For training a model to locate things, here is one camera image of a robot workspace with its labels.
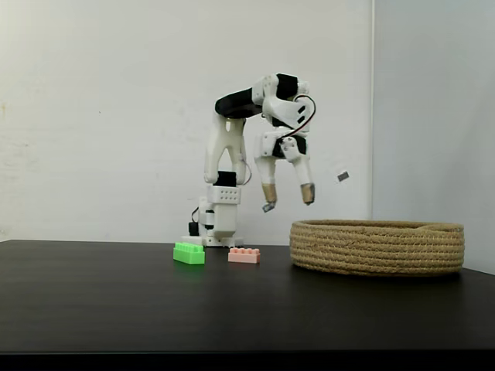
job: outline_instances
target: small falling object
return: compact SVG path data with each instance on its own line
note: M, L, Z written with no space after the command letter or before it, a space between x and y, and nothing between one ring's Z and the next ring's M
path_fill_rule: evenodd
M343 182L344 180L349 178L349 173L343 172L342 174L338 175L337 178L339 179L339 182Z

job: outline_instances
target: dark tabletop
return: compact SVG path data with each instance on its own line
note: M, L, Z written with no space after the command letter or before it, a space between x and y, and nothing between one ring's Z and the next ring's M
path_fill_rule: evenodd
M287 247L259 248L258 265L209 249L204 266L189 266L172 259L172 244L1 243L0 353L9 362L88 352L337 362L495 350L494 276L324 274L293 266Z

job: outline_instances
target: jute basket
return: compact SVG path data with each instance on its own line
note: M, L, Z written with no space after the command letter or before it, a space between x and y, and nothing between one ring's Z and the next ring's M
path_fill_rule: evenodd
M436 276L460 271L464 227L451 223L303 220L292 224L291 258L316 271Z

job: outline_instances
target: cable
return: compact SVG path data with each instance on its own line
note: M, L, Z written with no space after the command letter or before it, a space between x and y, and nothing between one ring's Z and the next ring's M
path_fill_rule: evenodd
M247 185L249 183L249 181L251 180L251 177L253 176L253 172L251 171L251 167L249 166L249 164L245 161L245 160L242 160L242 162L244 164L246 164L247 166L247 170L249 170L249 178L247 178L247 181L242 183L243 186Z
M194 220L194 214L196 214L196 213L197 213L197 211L198 211L199 209L200 209L200 207L198 206L198 207L196 207L196 208L194 209L194 211L191 213L191 219L193 220L193 222L194 222L194 223L196 223L196 221Z
M291 136L293 136L295 133L297 133L297 132L301 131L301 130L302 130L302 129L303 129L303 128L307 125L307 124L309 124L309 122L311 121L311 119L313 118L313 116L314 116L314 115L315 115L315 113L316 113L316 103L315 103L315 101L314 101L314 100L313 100L313 99L312 99L309 95L306 95L306 94L300 94L300 95L298 95L298 96L296 96L296 97L294 98L294 101L296 102L299 98L302 98L302 97L304 97L304 98L308 98L310 101L312 101L312 105L313 105L313 107L315 108L315 110L312 112L311 116L309 116L309 119L308 119L308 120L306 120L306 122L305 122L304 124L302 124L301 126L299 126L297 129L295 129L295 130L291 131L290 133L285 134L285 135L282 135L282 138L291 137Z

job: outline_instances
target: red wire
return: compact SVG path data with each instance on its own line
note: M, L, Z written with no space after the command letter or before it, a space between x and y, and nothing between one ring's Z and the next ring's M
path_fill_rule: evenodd
M295 133L301 131L307 124L309 124L309 122L311 121L311 119L313 118L313 116L315 115L316 113L316 103L315 101L309 96L309 95L306 95L306 94L300 94L298 95L297 97L294 98L294 101L296 102L299 98L301 97L304 97L304 98L308 98L310 101L312 101L312 105L313 107L315 108L315 110L313 111L313 113L311 114L311 116L309 116L309 119L304 123L302 124L301 126L299 126L297 129L295 129L294 131L291 131L290 133L288 134L285 134L285 135L282 135L282 138L287 138L287 137L291 137L293 136Z

